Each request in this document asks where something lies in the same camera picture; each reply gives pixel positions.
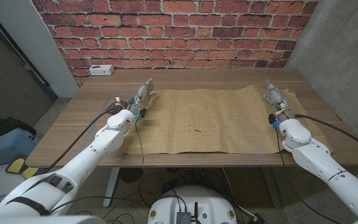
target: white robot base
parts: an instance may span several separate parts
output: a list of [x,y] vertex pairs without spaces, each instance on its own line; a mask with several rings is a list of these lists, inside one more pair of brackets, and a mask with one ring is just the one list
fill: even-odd
[[191,222],[236,224],[237,219],[233,206],[224,197],[206,187],[189,185],[170,190],[154,202],[147,223]]

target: grid paper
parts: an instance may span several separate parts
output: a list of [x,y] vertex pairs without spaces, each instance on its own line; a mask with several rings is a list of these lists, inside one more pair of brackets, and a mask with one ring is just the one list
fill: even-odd
[[[283,92],[294,114],[306,114],[294,92]],[[253,85],[240,90],[158,91],[147,107],[145,118],[137,122],[143,152],[276,153],[277,136],[268,122],[272,106],[262,97],[267,93]],[[307,119],[301,123],[315,139],[332,149],[316,124]],[[142,153],[134,125],[121,150],[128,154]]]

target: table leg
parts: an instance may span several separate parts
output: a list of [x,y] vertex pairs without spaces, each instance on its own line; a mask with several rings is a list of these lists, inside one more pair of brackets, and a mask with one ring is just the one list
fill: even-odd
[[267,190],[270,193],[270,197],[272,198],[272,204],[275,208],[281,207],[280,197],[278,196],[278,191],[276,187],[276,183],[274,181],[274,176],[270,167],[262,167],[262,174],[265,179],[265,183],[267,186]]
[[[113,197],[114,196],[114,191],[117,186],[118,172],[119,172],[119,168],[111,169],[109,183],[107,184],[106,194],[104,194],[105,197]],[[106,198],[103,200],[103,206],[108,208],[110,206],[111,202],[112,202],[112,198],[111,199]]]

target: wooden table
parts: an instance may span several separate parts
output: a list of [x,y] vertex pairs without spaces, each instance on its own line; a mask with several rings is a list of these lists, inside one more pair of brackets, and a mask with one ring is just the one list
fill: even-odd
[[[306,80],[291,68],[246,68],[246,69],[138,69],[116,70],[112,76],[89,77],[70,101],[63,113],[39,142],[26,164],[31,167],[48,167],[104,110],[112,92],[136,92],[149,78],[154,79],[154,90],[192,90],[212,89],[236,90],[248,85],[265,88],[265,80],[271,79],[279,89],[289,88],[295,91],[300,103],[308,115],[349,130],[335,115]],[[90,131],[93,140],[96,131],[102,128],[108,119],[103,116]],[[344,166],[358,166],[358,143],[329,127],[318,124],[335,147],[333,158]],[[84,144],[85,134],[73,149],[57,164],[64,166],[75,157]],[[284,161],[295,165],[290,154],[285,153]],[[222,167],[222,166],[282,166],[279,154],[226,154],[226,153],[183,153],[183,154],[145,154],[145,167]],[[124,154],[120,150],[107,155],[100,163],[104,167],[142,167],[142,155]]]

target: black strap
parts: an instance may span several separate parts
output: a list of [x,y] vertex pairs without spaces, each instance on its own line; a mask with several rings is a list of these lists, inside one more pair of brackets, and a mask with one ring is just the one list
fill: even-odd
[[9,204],[11,202],[23,203],[23,204],[29,206],[30,208],[34,209],[35,211],[37,211],[40,215],[49,215],[49,211],[47,211],[43,205],[41,205],[40,203],[35,202],[31,199],[28,199],[25,197],[17,197],[17,198],[12,199],[7,204]]

